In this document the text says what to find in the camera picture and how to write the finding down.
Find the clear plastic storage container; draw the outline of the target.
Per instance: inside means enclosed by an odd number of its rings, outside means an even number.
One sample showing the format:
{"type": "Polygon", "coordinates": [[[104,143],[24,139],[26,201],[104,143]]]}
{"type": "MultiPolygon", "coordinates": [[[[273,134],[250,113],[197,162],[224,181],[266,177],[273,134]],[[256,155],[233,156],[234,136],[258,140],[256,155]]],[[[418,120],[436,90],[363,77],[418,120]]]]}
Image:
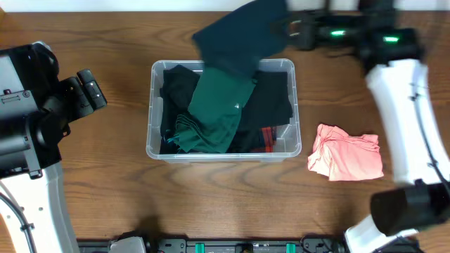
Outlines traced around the clear plastic storage container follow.
{"type": "Polygon", "coordinates": [[[163,98],[160,89],[163,87],[163,72],[177,65],[194,71],[203,72],[201,60],[159,60],[151,68],[150,102],[148,109],[148,128],[146,137],[146,153],[154,160],[163,160],[168,163],[191,162],[282,162],[291,157],[298,156],[302,151],[302,137],[300,131],[300,116],[297,102],[297,87],[295,78],[295,65],[287,58],[263,59],[259,62],[259,69],[265,72],[288,73],[288,98],[292,107],[292,117],[286,125],[277,128],[277,139],[272,153],[225,153],[220,155],[205,153],[189,154],[160,154],[161,121],[163,115],[163,98]]]}

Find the green garment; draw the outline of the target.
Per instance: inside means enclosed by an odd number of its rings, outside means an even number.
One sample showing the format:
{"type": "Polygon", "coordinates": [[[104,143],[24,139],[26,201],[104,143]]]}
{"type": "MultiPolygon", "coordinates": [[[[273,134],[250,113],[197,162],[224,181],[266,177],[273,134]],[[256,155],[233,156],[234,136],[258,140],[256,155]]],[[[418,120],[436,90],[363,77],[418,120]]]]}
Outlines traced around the green garment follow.
{"type": "Polygon", "coordinates": [[[186,153],[225,153],[257,82],[206,67],[186,112],[177,115],[173,142],[186,153]]]}

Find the black garment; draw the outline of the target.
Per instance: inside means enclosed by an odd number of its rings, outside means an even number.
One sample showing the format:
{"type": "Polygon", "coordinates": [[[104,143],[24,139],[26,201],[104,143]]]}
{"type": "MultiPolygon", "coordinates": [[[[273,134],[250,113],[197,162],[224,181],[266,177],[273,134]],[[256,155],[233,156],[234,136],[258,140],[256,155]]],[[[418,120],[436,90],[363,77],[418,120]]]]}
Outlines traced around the black garment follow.
{"type": "Polygon", "coordinates": [[[182,66],[163,71],[163,86],[160,96],[163,99],[162,121],[160,126],[160,154],[184,153],[173,141],[177,116],[186,112],[200,75],[182,66]]]}
{"type": "Polygon", "coordinates": [[[228,153],[252,153],[257,132],[264,127],[280,127],[293,116],[288,97],[287,72],[258,71],[253,79],[255,88],[243,108],[238,130],[228,153]]]}

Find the pink garment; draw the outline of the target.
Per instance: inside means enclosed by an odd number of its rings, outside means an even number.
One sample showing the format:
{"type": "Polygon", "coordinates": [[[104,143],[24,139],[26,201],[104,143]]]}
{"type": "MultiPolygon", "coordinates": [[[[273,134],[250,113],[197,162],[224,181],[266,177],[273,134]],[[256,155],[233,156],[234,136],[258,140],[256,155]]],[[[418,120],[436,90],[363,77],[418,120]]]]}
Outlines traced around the pink garment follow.
{"type": "Polygon", "coordinates": [[[307,169],[327,176],[329,181],[363,181],[384,176],[378,136],[350,136],[337,127],[317,127],[307,169]]]}

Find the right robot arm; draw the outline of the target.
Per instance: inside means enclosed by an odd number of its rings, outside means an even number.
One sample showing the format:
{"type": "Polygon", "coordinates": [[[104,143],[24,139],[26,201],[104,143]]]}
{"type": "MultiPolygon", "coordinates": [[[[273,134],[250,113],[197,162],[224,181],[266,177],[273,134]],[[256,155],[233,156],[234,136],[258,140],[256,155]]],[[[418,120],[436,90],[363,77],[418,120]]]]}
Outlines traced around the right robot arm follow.
{"type": "Polygon", "coordinates": [[[360,1],[357,15],[328,7],[291,14],[290,43],[301,51],[350,47],[382,118],[397,188],[376,193],[371,213],[345,232],[339,252],[418,252],[410,237],[449,220],[449,157],[428,89],[417,32],[397,27],[393,1],[360,1]]]}

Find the red navy plaid shirt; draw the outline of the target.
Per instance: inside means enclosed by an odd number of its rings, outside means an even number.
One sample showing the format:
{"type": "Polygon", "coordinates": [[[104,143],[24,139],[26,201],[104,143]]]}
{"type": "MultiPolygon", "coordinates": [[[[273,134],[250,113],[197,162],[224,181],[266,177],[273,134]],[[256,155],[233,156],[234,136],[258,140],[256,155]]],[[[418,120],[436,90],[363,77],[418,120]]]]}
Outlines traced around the red navy plaid shirt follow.
{"type": "Polygon", "coordinates": [[[257,132],[257,140],[252,144],[252,153],[272,153],[277,140],[277,127],[268,126],[257,132]]]}

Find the dark navy garment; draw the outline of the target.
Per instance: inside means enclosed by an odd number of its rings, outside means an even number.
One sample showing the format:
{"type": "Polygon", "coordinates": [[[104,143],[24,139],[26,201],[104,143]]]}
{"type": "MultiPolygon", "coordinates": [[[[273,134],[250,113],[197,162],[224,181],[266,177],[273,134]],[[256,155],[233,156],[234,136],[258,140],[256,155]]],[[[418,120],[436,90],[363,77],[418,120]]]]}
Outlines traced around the dark navy garment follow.
{"type": "Polygon", "coordinates": [[[259,62],[288,44],[279,23],[288,17],[285,0],[256,0],[192,36],[204,64],[229,74],[251,77],[259,62]]]}

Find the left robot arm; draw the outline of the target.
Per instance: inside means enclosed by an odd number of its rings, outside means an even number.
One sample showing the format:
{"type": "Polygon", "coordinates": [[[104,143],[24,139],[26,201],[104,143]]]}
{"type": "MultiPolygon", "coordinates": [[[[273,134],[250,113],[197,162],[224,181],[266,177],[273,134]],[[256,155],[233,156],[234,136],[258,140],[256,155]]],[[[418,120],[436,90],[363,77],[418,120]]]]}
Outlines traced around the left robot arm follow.
{"type": "Polygon", "coordinates": [[[60,80],[41,41],[1,51],[1,218],[16,252],[78,252],[58,144],[104,108],[91,70],[60,80]]]}

